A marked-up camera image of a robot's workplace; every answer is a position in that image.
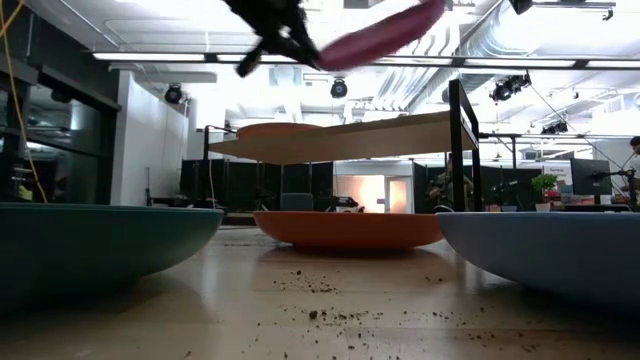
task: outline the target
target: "desk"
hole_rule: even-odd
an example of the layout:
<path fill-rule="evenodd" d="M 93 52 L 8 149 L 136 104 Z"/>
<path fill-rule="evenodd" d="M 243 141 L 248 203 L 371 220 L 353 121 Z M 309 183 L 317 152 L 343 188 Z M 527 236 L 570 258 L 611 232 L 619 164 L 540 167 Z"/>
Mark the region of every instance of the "desk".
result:
<path fill-rule="evenodd" d="M 128 292 L 0 323 L 11 360 L 617 360 L 640 358 L 638 338 L 637 323 L 524 289 L 445 242 L 317 254 L 257 229 L 223 229 Z"/>
<path fill-rule="evenodd" d="M 624 204 L 608 204 L 608 205 L 563 205 L 554 208 L 554 211 L 564 212 L 630 212 L 629 205 Z"/>

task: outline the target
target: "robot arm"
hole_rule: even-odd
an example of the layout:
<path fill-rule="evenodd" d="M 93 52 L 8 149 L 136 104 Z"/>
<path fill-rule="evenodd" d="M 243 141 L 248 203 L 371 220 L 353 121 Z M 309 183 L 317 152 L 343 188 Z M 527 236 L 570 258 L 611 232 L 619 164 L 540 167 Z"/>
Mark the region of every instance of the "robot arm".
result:
<path fill-rule="evenodd" d="M 300 8 L 300 0 L 225 0 L 235 14 L 253 28 L 262 40 L 250 51 L 236 69 L 245 77 L 260 62 L 263 52 L 291 58 L 299 63 L 315 67 L 319 54 L 309 38 L 305 25 L 306 14 Z M 281 35 L 288 27 L 289 38 Z"/>

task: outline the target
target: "light fixture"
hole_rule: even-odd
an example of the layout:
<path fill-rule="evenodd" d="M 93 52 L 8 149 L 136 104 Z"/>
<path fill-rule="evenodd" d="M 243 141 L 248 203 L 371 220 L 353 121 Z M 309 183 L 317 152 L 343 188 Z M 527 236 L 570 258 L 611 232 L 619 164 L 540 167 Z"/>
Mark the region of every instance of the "light fixture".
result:
<path fill-rule="evenodd" d="M 500 101 L 507 101 L 522 89 L 531 85 L 529 73 L 525 75 L 512 75 L 506 80 L 496 83 L 496 88 L 489 94 L 489 97 L 497 104 Z"/>
<path fill-rule="evenodd" d="M 344 82 L 344 79 L 335 79 L 333 81 L 333 85 L 331 85 L 331 97 L 334 99 L 342 99 L 347 96 L 349 89 L 347 88 L 347 84 Z"/>
<path fill-rule="evenodd" d="M 182 92 L 182 86 L 180 84 L 171 84 L 169 85 L 169 89 L 164 94 L 164 99 L 173 105 L 179 105 L 184 98 L 184 93 Z"/>
<path fill-rule="evenodd" d="M 93 53 L 93 57 L 106 61 L 132 62 L 204 62 L 204 54 L 181 53 Z"/>
<path fill-rule="evenodd" d="M 640 59 L 635 60 L 591 60 L 587 68 L 640 69 Z"/>
<path fill-rule="evenodd" d="M 236 64 L 242 61 L 244 54 L 219 54 L 218 62 Z M 261 63 L 296 64 L 295 61 L 280 55 L 262 55 Z"/>
<path fill-rule="evenodd" d="M 451 58 L 420 57 L 420 56 L 386 56 L 375 61 L 376 65 L 422 65 L 422 66 L 450 66 Z"/>
<path fill-rule="evenodd" d="M 574 60 L 555 60 L 555 59 L 508 59 L 508 58 L 490 58 L 490 59 L 466 59 L 465 66 L 474 67 L 516 67 L 516 68 L 535 68 L 535 67 L 572 67 Z"/>
<path fill-rule="evenodd" d="M 566 133 L 568 131 L 569 127 L 567 126 L 567 122 L 560 120 L 543 127 L 540 135 L 556 135 Z"/>

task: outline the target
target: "bowl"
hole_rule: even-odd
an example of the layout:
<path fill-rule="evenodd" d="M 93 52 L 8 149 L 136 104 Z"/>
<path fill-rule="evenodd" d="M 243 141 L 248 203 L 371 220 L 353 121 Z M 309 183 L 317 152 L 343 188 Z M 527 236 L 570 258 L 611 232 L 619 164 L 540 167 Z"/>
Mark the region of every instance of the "bowl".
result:
<path fill-rule="evenodd" d="M 318 129 L 320 126 L 294 123 L 266 123 L 242 127 L 236 133 L 238 140 L 257 136 L 287 135 L 298 131 Z"/>
<path fill-rule="evenodd" d="M 259 211 L 254 218 L 267 235 L 299 246 L 399 249 L 442 239 L 435 215 Z"/>
<path fill-rule="evenodd" d="M 638 306 L 640 214 L 442 213 L 442 232 L 474 265 L 578 299 Z"/>
<path fill-rule="evenodd" d="M 217 210 L 0 203 L 0 312 L 124 284 L 195 254 Z"/>

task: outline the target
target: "computer monitor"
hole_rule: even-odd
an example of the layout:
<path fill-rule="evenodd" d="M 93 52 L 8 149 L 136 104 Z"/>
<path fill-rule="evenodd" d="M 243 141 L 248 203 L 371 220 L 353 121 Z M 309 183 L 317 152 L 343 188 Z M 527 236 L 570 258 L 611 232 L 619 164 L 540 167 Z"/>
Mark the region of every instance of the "computer monitor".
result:
<path fill-rule="evenodd" d="M 571 177 L 575 195 L 611 195 L 613 187 L 609 176 L 609 162 L 606 160 L 571 159 Z"/>

